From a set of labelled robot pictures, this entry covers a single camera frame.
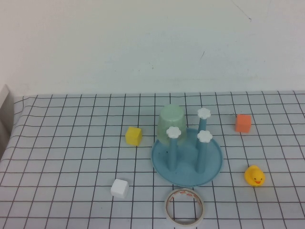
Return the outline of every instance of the flower-shaped cap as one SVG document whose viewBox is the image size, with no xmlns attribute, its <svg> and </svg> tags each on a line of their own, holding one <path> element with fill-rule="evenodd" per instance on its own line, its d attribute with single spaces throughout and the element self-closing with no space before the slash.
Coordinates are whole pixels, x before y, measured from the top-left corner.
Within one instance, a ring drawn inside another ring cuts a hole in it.
<svg viewBox="0 0 305 229">
<path fill-rule="evenodd" d="M 197 134 L 197 138 L 199 139 L 200 142 L 208 143 L 213 138 L 213 135 L 211 135 L 210 131 L 208 130 L 201 130 Z"/>
<path fill-rule="evenodd" d="M 171 126 L 166 130 L 169 138 L 178 138 L 181 135 L 181 130 L 178 127 Z"/>
<path fill-rule="evenodd" d="M 211 117 L 211 111 L 203 107 L 198 110 L 198 116 L 202 119 L 207 119 Z"/>
</svg>

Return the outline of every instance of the white cube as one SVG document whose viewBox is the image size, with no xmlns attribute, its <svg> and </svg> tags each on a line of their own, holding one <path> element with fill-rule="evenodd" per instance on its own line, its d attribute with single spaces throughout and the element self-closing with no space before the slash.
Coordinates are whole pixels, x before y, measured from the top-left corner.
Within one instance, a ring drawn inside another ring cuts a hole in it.
<svg viewBox="0 0 305 229">
<path fill-rule="evenodd" d="M 124 199 L 127 196 L 129 184 L 125 180 L 116 179 L 111 187 L 111 195 Z"/>
</svg>

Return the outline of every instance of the green cup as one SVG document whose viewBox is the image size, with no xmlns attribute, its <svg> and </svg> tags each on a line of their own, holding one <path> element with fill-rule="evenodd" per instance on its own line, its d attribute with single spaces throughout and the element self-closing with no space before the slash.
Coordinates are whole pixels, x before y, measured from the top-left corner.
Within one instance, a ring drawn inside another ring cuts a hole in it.
<svg viewBox="0 0 305 229">
<path fill-rule="evenodd" d="M 166 130 L 171 126 L 176 126 L 181 130 L 178 144 L 182 143 L 186 139 L 186 119 L 183 109 L 174 104 L 169 104 L 162 108 L 159 115 L 157 138 L 162 144 L 167 146 L 170 144 L 170 138 Z"/>
</svg>

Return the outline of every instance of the rubber duck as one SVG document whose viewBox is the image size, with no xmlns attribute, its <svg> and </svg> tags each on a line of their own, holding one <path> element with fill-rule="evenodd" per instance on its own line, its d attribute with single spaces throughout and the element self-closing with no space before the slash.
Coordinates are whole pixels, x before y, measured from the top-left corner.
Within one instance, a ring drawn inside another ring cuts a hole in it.
<svg viewBox="0 0 305 229">
<path fill-rule="evenodd" d="M 244 173 L 244 179 L 251 186 L 261 186 L 265 182 L 265 174 L 258 166 L 250 166 Z"/>
</svg>

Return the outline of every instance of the tape roll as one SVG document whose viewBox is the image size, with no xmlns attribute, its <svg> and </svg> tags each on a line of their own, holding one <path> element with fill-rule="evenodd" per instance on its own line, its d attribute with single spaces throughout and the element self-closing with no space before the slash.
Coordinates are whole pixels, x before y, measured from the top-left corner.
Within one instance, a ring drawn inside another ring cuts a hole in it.
<svg viewBox="0 0 305 229">
<path fill-rule="evenodd" d="M 197 218 L 196 221 L 188 223 L 188 222 L 177 222 L 175 221 L 168 213 L 168 206 L 171 200 L 173 200 L 173 198 L 175 198 L 175 196 L 177 195 L 187 195 L 189 197 L 193 197 L 197 200 L 200 208 L 201 208 L 201 215 Z M 203 220 L 203 215 L 204 215 L 204 207 L 203 207 L 203 201 L 200 198 L 200 196 L 191 189 L 188 188 L 181 188 L 181 189 L 175 189 L 172 192 L 170 192 L 170 194 L 168 194 L 166 200 L 165 200 L 165 215 L 166 218 L 173 223 L 174 225 L 178 226 L 178 227 L 184 227 L 184 228 L 195 228 L 197 227 L 201 221 Z"/>
</svg>

